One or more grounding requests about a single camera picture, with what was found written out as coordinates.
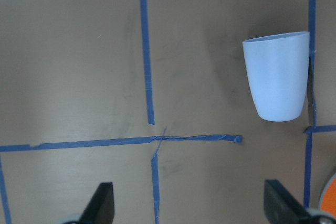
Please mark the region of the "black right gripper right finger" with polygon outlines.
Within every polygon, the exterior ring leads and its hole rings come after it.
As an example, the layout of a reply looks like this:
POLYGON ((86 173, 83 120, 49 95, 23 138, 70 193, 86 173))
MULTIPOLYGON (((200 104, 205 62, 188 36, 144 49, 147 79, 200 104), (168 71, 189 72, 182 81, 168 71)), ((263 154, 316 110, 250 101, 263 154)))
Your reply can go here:
POLYGON ((276 179, 264 182, 263 207, 269 223, 310 223, 308 212, 276 179))

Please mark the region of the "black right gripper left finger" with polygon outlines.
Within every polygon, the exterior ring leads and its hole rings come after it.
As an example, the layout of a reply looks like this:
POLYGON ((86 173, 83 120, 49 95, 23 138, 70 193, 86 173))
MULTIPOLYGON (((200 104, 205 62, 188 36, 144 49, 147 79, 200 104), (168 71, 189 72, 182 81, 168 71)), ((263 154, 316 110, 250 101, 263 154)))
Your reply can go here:
POLYGON ((80 223, 111 224, 114 214, 113 183, 100 183, 80 216, 80 223))

